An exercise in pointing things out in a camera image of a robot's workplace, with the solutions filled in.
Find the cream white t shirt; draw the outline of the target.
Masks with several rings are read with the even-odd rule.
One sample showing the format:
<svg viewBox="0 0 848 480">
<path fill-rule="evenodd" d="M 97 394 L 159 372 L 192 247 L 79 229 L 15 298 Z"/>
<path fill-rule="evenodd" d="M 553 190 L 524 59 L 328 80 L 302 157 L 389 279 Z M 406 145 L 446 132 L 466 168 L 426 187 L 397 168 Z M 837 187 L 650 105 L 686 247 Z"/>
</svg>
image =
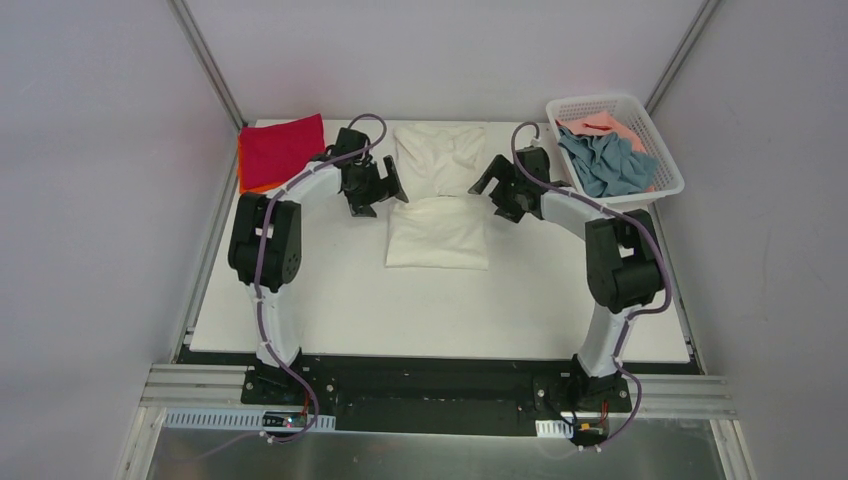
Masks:
<svg viewBox="0 0 848 480">
<path fill-rule="evenodd" d="M 407 200 L 391 208 L 385 266 L 486 270 L 486 207 L 469 193 L 484 170 L 485 130 L 416 123 L 393 137 Z"/>
</svg>

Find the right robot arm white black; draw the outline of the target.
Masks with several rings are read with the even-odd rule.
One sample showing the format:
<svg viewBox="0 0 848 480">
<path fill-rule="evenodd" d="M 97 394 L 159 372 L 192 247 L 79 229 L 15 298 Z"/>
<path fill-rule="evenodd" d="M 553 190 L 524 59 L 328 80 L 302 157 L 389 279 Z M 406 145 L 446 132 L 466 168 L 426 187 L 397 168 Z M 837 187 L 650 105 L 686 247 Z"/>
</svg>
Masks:
<svg viewBox="0 0 848 480">
<path fill-rule="evenodd" d="M 611 210 L 550 178 L 541 147 L 496 156 L 469 188 L 487 194 L 496 215 L 519 222 L 525 215 L 557 225 L 583 240 L 587 285 L 595 302 L 587 336 L 572 359 L 564 387 L 570 402 L 595 408 L 622 378 L 621 353 L 633 321 L 650 311 L 667 273 L 651 216 L 644 210 Z"/>
</svg>

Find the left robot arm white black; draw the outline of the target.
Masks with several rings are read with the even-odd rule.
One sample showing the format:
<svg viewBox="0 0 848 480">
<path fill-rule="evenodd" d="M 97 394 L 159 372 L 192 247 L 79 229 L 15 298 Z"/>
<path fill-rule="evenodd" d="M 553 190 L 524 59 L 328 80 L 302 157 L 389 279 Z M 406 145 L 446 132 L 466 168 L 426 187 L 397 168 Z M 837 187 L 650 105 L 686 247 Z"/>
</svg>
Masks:
<svg viewBox="0 0 848 480">
<path fill-rule="evenodd" d="M 345 198 L 354 218 L 373 218 L 375 204 L 408 199 L 395 160 L 376 161 L 367 134 L 352 127 L 310 159 L 273 195 L 240 195 L 227 261 L 253 304 L 257 359 L 273 370 L 266 389 L 281 404 L 297 402 L 305 378 L 292 369 L 301 352 L 291 284 L 303 263 L 303 217 L 307 208 Z"/>
</svg>

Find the blue grey t shirt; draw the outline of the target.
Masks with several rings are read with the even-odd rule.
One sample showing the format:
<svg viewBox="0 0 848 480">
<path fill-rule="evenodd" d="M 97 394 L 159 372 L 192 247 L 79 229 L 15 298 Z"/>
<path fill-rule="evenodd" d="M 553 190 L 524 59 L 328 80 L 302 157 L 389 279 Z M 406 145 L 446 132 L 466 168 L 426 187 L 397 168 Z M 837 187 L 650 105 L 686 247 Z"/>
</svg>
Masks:
<svg viewBox="0 0 848 480">
<path fill-rule="evenodd" d="M 578 135 L 559 127 L 558 145 L 564 149 L 584 192 L 594 198 L 647 192 L 659 167 L 655 157 L 637 151 L 617 133 Z"/>
</svg>

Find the folded orange t shirt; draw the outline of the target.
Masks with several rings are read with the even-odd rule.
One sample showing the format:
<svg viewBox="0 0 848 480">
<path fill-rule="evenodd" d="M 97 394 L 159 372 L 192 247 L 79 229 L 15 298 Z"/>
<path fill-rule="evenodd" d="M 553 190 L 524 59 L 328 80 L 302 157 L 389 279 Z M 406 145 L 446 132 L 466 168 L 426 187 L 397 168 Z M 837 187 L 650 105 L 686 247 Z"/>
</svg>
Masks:
<svg viewBox="0 0 848 480">
<path fill-rule="evenodd" d="M 273 141 L 249 133 L 239 136 L 237 174 L 241 193 L 275 188 L 283 183 L 284 173 L 285 162 Z"/>
</svg>

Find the folded red t shirt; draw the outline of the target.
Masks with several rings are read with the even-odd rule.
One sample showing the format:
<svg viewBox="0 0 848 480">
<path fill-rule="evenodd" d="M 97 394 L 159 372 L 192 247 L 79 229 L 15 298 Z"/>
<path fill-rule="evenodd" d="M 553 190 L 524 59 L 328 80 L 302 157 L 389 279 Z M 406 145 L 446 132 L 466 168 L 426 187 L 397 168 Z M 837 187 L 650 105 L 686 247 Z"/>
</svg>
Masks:
<svg viewBox="0 0 848 480">
<path fill-rule="evenodd" d="M 243 128 L 238 137 L 239 191 L 261 193 L 283 185 L 325 147 L 320 114 Z"/>
</svg>

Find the white plastic laundry basket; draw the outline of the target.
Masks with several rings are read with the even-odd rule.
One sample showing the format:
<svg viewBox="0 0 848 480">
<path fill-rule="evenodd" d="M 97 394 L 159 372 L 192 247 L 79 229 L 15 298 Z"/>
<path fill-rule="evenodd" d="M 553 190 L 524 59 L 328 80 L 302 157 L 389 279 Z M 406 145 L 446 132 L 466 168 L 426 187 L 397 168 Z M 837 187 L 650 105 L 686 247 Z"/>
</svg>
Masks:
<svg viewBox="0 0 848 480">
<path fill-rule="evenodd" d="M 557 123 L 577 120 L 602 111 L 609 112 L 616 120 L 635 132 L 642 140 L 647 153 L 659 160 L 653 191 L 609 198 L 594 198 L 584 192 L 564 149 L 558 145 Z M 629 210 L 683 190 L 685 182 L 679 169 L 647 111 L 635 97 L 625 94 L 596 94 L 556 99 L 547 103 L 546 113 L 562 153 L 567 179 L 580 194 L 617 209 Z"/>
</svg>

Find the pink t shirt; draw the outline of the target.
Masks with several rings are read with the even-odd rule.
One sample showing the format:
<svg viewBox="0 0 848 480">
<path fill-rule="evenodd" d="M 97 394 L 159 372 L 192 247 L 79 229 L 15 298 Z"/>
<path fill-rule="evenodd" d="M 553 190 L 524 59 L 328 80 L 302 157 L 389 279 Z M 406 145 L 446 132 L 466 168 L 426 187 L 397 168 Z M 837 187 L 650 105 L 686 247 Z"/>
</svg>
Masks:
<svg viewBox="0 0 848 480">
<path fill-rule="evenodd" d="M 640 137 L 624 124 L 616 120 L 607 111 L 602 111 L 577 120 L 565 122 L 559 121 L 557 123 L 557 128 L 559 127 L 566 127 L 571 132 L 578 135 L 607 135 L 610 133 L 617 133 L 619 136 L 630 140 L 637 151 L 647 153 Z M 651 192 L 653 190 L 654 185 L 647 192 Z"/>
</svg>

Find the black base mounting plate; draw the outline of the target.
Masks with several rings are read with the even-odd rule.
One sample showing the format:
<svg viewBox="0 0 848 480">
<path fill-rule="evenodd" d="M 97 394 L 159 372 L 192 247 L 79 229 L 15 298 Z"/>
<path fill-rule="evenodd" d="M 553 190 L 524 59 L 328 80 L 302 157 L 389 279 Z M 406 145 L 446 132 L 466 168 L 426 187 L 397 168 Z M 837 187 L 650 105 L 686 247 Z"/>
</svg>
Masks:
<svg viewBox="0 0 848 480">
<path fill-rule="evenodd" d="M 635 399 L 620 375 L 588 387 L 572 360 L 299 354 L 291 374 L 250 353 L 182 348 L 177 361 L 244 366 L 243 403 L 319 412 L 342 431 L 531 436 L 538 420 L 595 423 L 630 412 Z"/>
</svg>

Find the left corner aluminium post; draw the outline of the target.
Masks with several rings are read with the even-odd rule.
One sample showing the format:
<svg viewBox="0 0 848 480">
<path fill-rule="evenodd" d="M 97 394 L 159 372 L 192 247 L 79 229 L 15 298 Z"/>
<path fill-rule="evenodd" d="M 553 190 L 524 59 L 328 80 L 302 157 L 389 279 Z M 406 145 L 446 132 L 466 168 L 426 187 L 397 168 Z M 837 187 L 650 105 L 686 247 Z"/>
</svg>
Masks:
<svg viewBox="0 0 848 480">
<path fill-rule="evenodd" d="M 235 97 L 227 85 L 226 80 L 224 79 L 224 76 L 204 38 L 188 2 L 185 0 L 168 0 L 167 4 L 183 31 L 195 58 L 203 69 L 209 84 L 229 117 L 230 122 L 238 131 L 240 131 L 247 125 L 247 121 L 238 107 Z"/>
</svg>

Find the corner aluminium post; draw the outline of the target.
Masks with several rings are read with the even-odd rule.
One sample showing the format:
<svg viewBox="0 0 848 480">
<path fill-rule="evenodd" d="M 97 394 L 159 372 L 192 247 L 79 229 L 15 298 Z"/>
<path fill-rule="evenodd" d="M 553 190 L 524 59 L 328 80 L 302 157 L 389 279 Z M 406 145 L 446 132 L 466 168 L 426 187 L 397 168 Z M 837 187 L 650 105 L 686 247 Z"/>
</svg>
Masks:
<svg viewBox="0 0 848 480">
<path fill-rule="evenodd" d="M 645 109 L 653 115 L 671 89 L 682 71 L 692 51 L 707 30 L 716 12 L 723 5 L 722 0 L 703 0 L 700 2 L 692 21 L 685 30 L 672 56 L 664 67 L 659 79 L 651 91 Z"/>
<path fill-rule="evenodd" d="M 195 58 L 203 69 L 209 84 L 229 117 L 230 122 L 238 131 L 240 131 L 247 125 L 247 121 L 238 107 L 235 97 L 227 85 L 226 80 L 224 79 L 224 76 L 204 38 L 188 2 L 185 0 L 168 0 L 167 4 L 183 31 Z"/>
</svg>

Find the aluminium front frame rail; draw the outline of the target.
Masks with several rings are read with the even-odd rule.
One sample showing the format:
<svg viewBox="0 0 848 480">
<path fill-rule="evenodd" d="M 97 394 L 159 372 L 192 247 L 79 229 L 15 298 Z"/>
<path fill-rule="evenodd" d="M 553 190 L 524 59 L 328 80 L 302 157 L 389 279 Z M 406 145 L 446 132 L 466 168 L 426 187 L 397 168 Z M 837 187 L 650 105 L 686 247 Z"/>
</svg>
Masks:
<svg viewBox="0 0 848 480">
<path fill-rule="evenodd" d="M 241 408 L 252 369 L 235 365 L 155 364 L 142 391 L 143 406 Z M 738 410 L 720 376 L 639 374 L 640 418 L 735 420 Z"/>
</svg>

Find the right corner aluminium post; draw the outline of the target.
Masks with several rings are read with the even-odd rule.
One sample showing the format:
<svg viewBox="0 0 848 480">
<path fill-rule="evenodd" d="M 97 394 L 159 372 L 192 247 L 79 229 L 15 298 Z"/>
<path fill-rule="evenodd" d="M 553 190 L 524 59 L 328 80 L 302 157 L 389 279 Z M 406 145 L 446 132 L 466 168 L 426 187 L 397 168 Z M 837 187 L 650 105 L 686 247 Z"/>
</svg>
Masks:
<svg viewBox="0 0 848 480">
<path fill-rule="evenodd" d="M 716 12 L 723 5 L 722 0 L 703 0 L 700 2 L 692 21 L 685 30 L 672 56 L 664 67 L 659 79 L 651 91 L 645 109 L 653 115 L 671 89 L 682 71 L 692 51 L 707 30 Z"/>
</svg>

